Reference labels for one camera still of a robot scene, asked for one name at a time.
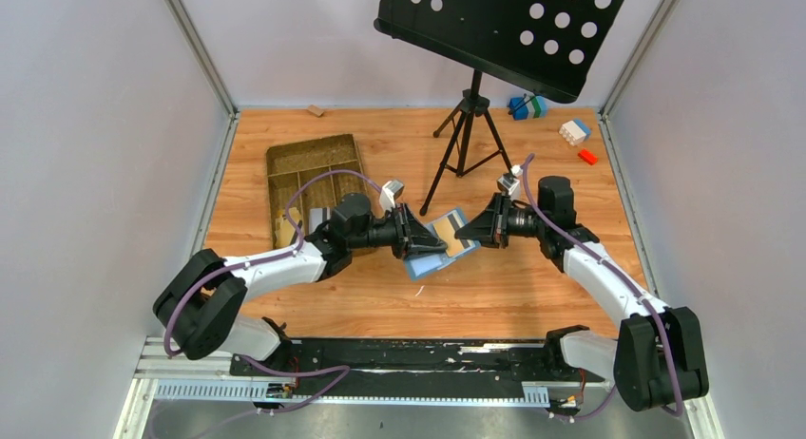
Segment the gold credit card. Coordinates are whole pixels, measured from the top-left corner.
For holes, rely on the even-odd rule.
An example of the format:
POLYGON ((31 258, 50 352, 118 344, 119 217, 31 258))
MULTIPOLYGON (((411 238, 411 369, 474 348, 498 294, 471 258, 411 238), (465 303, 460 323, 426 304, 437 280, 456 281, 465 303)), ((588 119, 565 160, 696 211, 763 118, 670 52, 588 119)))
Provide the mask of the gold credit card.
POLYGON ((304 224, 299 210, 296 207, 291 207, 289 213, 291 220, 288 220, 285 215, 281 215, 275 221, 274 247, 276 249, 294 246, 297 243, 297 231, 292 224, 293 221, 301 231, 304 231, 304 224))

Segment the silver credit card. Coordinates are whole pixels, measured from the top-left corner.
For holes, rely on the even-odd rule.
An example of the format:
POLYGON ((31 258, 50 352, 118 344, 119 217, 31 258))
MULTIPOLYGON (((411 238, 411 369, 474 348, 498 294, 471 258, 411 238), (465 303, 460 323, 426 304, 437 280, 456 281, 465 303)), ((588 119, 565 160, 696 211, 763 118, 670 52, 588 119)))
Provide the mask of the silver credit card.
POLYGON ((307 231, 313 233, 319 225, 326 222, 331 216, 331 209, 328 207, 311 208, 308 212, 307 231))

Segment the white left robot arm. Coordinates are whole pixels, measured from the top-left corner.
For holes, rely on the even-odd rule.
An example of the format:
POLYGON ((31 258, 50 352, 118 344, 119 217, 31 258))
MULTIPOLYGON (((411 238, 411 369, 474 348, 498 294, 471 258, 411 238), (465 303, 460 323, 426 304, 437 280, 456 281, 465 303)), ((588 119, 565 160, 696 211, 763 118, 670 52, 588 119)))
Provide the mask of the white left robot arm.
POLYGON ((157 296, 152 311, 175 349, 190 360, 214 352, 266 361, 287 337, 267 319, 242 315, 241 306, 285 287, 329 279, 347 268, 358 249, 389 247, 395 258, 438 254, 447 242, 434 235, 405 203, 373 214, 364 194, 344 196, 329 219, 299 246, 248 257, 222 258, 211 249, 194 254, 157 296))

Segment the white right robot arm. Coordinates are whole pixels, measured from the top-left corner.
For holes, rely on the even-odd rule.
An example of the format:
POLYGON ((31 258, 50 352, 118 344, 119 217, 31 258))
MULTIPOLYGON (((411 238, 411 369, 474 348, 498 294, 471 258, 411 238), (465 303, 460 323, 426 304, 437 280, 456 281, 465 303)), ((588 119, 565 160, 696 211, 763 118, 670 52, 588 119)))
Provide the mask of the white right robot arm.
POLYGON ((615 262, 577 221, 568 178, 541 178, 529 204, 512 197, 519 184, 513 175, 503 175, 486 208, 455 235, 490 248, 505 248, 512 237, 537 239, 544 257, 618 326, 615 339, 584 326, 552 331, 547 341, 554 360, 613 382, 633 411, 662 408, 677 414, 685 401, 704 397, 710 380, 697 315, 653 296, 615 262))

